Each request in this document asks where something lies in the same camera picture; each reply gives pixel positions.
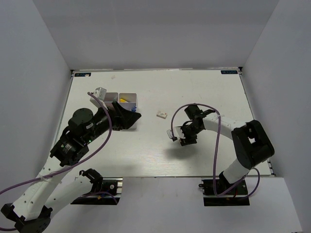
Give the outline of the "white staples box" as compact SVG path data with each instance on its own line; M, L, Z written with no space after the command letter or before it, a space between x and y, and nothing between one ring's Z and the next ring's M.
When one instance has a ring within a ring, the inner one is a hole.
M162 118L162 119L166 119L167 115L168 114L166 112L163 112L163 111L158 111L156 114L157 117Z

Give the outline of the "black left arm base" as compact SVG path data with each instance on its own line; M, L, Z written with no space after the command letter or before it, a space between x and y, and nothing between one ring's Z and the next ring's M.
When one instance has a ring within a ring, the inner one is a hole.
M90 191L76 198L71 205L117 205L122 193L122 178L104 178L94 169L81 170L79 176L87 178Z

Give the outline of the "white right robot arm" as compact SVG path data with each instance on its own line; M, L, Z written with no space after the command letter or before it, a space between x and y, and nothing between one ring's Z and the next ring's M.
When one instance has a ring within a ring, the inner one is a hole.
M237 182L251 169L275 154L267 133L257 120L232 120L213 109L203 111L197 104L187 106L185 113L189 121L175 128L181 146L196 144L197 135L203 130L217 133L215 152L218 152L221 135L233 142L236 159L219 175L219 187L224 193L232 193L237 188Z

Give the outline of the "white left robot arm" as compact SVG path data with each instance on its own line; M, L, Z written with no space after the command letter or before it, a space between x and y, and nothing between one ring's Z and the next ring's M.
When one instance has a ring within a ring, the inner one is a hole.
M111 106L100 104L96 113L88 108L76 110L36 178L13 203L3 205L1 212L15 223L20 233L41 233L51 221L53 209L46 201L70 169L87 161L88 145L103 133L131 128L141 114L123 108L114 101Z

